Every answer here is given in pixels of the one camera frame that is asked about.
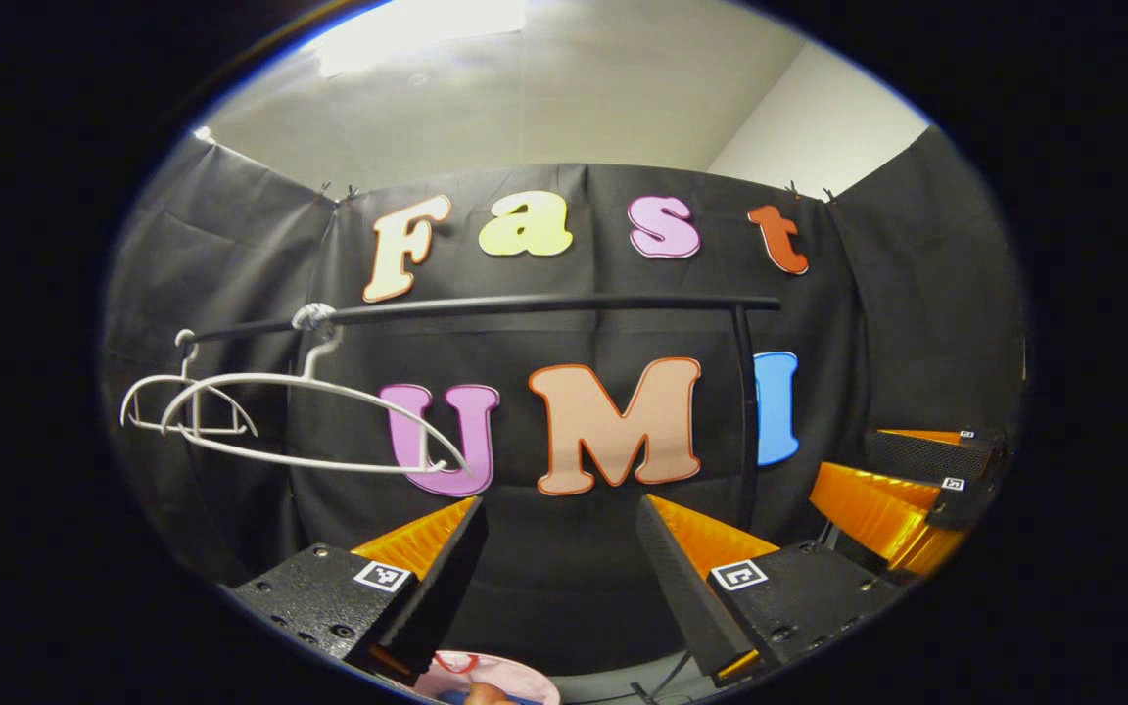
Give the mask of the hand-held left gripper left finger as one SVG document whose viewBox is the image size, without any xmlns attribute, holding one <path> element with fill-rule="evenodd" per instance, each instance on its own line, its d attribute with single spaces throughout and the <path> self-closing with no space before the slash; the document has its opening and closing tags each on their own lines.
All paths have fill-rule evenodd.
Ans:
<svg viewBox="0 0 1128 705">
<path fill-rule="evenodd" d="M 223 592 L 305 650 L 412 686 L 450 631 L 487 536 L 487 508 L 465 497 L 355 548 L 312 544 Z"/>
</svg>

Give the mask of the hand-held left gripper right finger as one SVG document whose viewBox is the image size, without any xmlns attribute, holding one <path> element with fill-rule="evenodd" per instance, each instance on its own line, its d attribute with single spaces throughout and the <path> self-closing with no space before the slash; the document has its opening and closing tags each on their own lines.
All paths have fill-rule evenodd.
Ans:
<svg viewBox="0 0 1128 705">
<path fill-rule="evenodd" d="M 820 541 L 776 547 L 655 495 L 638 500 L 635 525 L 686 647 L 716 686 L 816 655 L 904 596 Z"/>
</svg>

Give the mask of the pink laundry hamper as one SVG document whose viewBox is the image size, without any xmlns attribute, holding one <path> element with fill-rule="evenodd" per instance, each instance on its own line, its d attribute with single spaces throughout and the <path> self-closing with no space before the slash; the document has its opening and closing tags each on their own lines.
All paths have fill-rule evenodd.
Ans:
<svg viewBox="0 0 1128 705">
<path fill-rule="evenodd" d="M 513 693 L 541 702 L 541 705 L 561 705 L 559 688 L 536 669 L 505 656 L 456 650 L 435 652 L 426 673 L 421 675 L 412 691 L 435 700 L 439 691 L 473 691 L 475 682 L 486 682 L 504 695 Z"/>
</svg>

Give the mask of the black clothes rack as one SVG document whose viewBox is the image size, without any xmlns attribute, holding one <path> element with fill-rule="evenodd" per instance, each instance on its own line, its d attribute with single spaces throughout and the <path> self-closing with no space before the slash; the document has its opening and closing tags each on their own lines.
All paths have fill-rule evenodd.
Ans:
<svg viewBox="0 0 1128 705">
<path fill-rule="evenodd" d="M 406 305 L 367 305 L 321 312 L 321 321 L 341 327 L 384 318 L 417 318 L 440 315 L 520 315 L 520 312 L 559 312 L 578 309 L 723 309 L 729 312 L 735 340 L 740 400 L 743 407 L 743 460 L 740 464 L 738 527 L 748 530 L 755 515 L 757 486 L 757 384 L 755 347 L 748 315 L 754 309 L 778 311 L 778 298 L 756 296 L 685 294 L 594 294 L 594 296 L 497 296 L 497 298 L 446 299 Z"/>
</svg>

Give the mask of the white hanger with taped hook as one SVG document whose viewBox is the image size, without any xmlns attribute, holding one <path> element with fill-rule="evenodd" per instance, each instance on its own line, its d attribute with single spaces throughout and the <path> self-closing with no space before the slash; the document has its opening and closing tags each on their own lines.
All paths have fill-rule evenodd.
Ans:
<svg viewBox="0 0 1128 705">
<path fill-rule="evenodd" d="M 160 420 L 160 434 L 168 437 L 170 433 L 178 433 L 191 443 L 191 446 L 205 447 L 206 449 L 238 458 L 252 459 L 255 461 L 285 465 L 285 467 L 299 467 L 310 470 L 331 470 L 340 473 L 377 474 L 377 476 L 435 476 L 446 472 L 461 470 L 466 476 L 475 476 L 475 470 L 467 462 L 464 453 L 452 441 L 430 421 L 422 418 L 418 412 L 412 412 L 407 407 L 386 400 L 370 393 L 363 393 L 340 384 L 331 384 L 317 378 L 316 369 L 321 356 L 335 352 L 342 344 L 342 329 L 337 321 L 337 311 L 328 305 L 309 303 L 296 311 L 290 321 L 296 331 L 306 333 L 318 333 L 321 343 L 317 347 L 309 349 L 305 354 L 305 367 L 300 374 L 277 374 L 277 373 L 229 373 L 215 374 L 192 384 L 190 387 L 176 394 L 164 409 Z M 224 387 L 237 387 L 243 384 L 263 384 L 268 387 L 285 387 L 290 389 L 312 390 L 314 393 L 326 393 L 344 399 L 367 402 L 382 409 L 388 409 L 390 414 L 409 421 L 418 429 L 418 459 L 407 465 L 395 464 L 370 464 L 358 461 L 335 461 L 317 458 L 301 458 L 296 455 L 282 452 L 268 452 L 254 450 L 250 447 L 232 446 L 231 443 L 215 441 L 210 433 L 200 429 L 201 409 L 200 396 L 206 393 L 223 390 Z"/>
</svg>

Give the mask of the white plastic hanger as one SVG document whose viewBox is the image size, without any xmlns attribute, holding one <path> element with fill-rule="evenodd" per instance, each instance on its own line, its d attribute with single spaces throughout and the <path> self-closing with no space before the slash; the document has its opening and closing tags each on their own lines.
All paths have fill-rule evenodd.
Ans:
<svg viewBox="0 0 1128 705">
<path fill-rule="evenodd" d="M 161 423 L 161 421 L 149 421 L 143 418 L 139 398 L 140 393 L 143 393 L 146 388 L 156 388 L 164 384 L 173 384 L 175 387 L 179 388 L 180 393 L 184 393 L 184 390 L 190 390 L 200 381 L 191 374 L 191 365 L 197 360 L 200 349 L 196 341 L 196 334 L 190 329 L 182 329 L 178 334 L 176 334 L 174 343 L 182 353 L 179 373 L 149 374 L 146 376 L 146 378 L 140 378 L 134 381 L 134 384 L 131 384 L 121 400 L 118 409 L 120 428 L 127 428 L 127 425 L 131 425 L 131 428 L 160 430 L 161 433 L 175 430 L 175 432 L 190 433 L 192 437 L 200 438 L 259 437 L 259 428 L 257 428 L 255 421 L 252 420 L 247 409 L 245 409 L 238 400 L 233 399 L 223 390 L 197 393 L 195 397 L 187 402 L 187 406 L 184 407 L 184 411 L 187 411 L 187 415 L 185 415 L 185 418 L 180 421 Z M 229 421 L 227 424 L 206 425 L 203 423 L 201 418 L 201 400 L 205 397 L 214 397 L 215 399 L 224 402 L 224 405 L 227 405 L 229 409 Z"/>
</svg>

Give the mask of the black backdrop cloth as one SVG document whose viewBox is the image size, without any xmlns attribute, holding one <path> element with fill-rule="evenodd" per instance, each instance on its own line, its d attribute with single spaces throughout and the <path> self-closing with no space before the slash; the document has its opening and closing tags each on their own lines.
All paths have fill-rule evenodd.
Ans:
<svg viewBox="0 0 1128 705">
<path fill-rule="evenodd" d="M 484 166 L 332 201 L 231 149 L 193 142 L 130 206 L 98 355 L 117 469 L 183 565 L 237 585 L 315 543 L 353 547 L 481 497 L 488 539 L 443 646 L 550 677 L 607 675 L 684 651 L 635 534 L 666 497 L 738 526 L 743 407 L 723 309 L 578 309 L 341 326 L 323 381 L 393 400 L 475 470 L 310 470 L 120 428 L 131 384 L 300 374 L 334 309 L 497 296 L 778 298 L 754 309 L 757 486 L 747 531 L 814 539 L 823 461 L 860 467 L 869 430 L 1012 437 L 1024 303 L 975 171 L 928 129 L 832 200 L 626 164 Z M 418 429 L 326 393 L 224 387 L 254 450 L 407 465 Z"/>
</svg>

